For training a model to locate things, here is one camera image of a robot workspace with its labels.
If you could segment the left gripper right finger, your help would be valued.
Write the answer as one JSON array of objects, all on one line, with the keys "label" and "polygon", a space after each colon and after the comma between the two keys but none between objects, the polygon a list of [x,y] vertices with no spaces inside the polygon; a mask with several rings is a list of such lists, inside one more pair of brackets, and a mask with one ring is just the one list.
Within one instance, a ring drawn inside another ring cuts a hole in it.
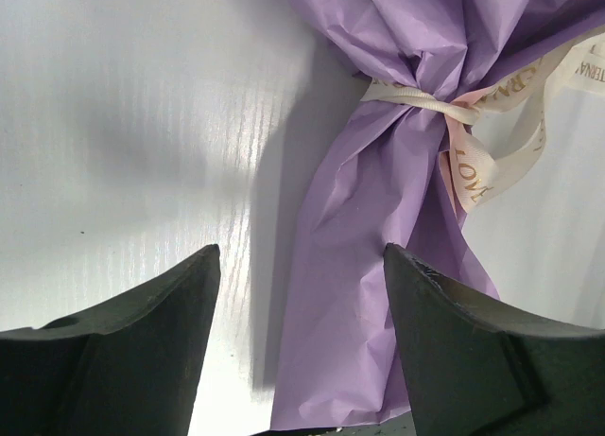
[{"label": "left gripper right finger", "polygon": [[604,333],[469,288],[389,244],[384,270],[420,435],[600,435]]}]

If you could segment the purple wrapping paper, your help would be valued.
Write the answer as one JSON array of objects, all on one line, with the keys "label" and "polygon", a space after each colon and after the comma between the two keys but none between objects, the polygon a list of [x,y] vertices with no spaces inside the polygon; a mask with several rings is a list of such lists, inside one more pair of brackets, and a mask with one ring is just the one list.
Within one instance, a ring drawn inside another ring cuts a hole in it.
[{"label": "purple wrapping paper", "polygon": [[[369,80],[438,101],[604,29],[604,0],[293,0]],[[490,296],[440,171],[443,114],[362,97],[299,214],[270,426],[379,424],[410,408],[383,252],[408,247]]]}]

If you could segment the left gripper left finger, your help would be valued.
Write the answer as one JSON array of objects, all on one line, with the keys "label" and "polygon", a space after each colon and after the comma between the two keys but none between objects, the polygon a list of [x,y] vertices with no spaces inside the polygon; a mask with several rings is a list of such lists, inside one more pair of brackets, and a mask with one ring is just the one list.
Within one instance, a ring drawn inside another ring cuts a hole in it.
[{"label": "left gripper left finger", "polygon": [[209,245],[101,304],[1,335],[5,435],[184,435],[220,282]]}]

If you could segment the cream printed ribbon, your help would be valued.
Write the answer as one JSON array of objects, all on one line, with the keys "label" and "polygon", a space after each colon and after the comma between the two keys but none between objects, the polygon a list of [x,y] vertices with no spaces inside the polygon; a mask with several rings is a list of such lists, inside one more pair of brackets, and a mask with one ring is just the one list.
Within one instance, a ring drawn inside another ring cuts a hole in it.
[{"label": "cream printed ribbon", "polygon": [[440,171],[454,212],[462,216],[519,182],[537,163],[546,145],[546,109],[563,88],[604,94],[602,27],[452,102],[379,79],[363,98],[444,115],[450,147]]}]

